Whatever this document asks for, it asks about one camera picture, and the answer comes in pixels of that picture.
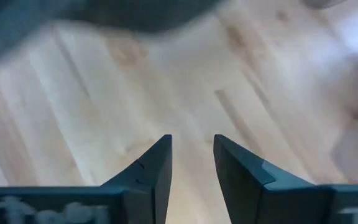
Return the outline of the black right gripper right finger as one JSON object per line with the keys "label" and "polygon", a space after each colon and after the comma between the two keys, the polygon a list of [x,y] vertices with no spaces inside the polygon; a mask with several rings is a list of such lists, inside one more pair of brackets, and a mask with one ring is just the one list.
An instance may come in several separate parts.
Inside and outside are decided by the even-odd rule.
{"label": "black right gripper right finger", "polygon": [[232,224],[358,224],[358,184],[309,183],[221,134],[213,153]]}

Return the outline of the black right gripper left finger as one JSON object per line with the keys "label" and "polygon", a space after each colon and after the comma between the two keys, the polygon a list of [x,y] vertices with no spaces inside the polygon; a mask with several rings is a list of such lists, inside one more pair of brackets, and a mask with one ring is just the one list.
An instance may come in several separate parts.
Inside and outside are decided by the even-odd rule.
{"label": "black right gripper left finger", "polygon": [[95,187],[0,187],[0,224],[165,224],[172,135]]}

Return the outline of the dark grey baseball cap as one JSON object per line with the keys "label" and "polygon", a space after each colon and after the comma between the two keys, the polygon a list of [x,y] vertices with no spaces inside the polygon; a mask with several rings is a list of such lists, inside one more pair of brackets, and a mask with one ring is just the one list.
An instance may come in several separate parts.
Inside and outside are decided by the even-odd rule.
{"label": "dark grey baseball cap", "polygon": [[0,56],[53,19],[143,33],[175,29],[223,0],[0,0]]}

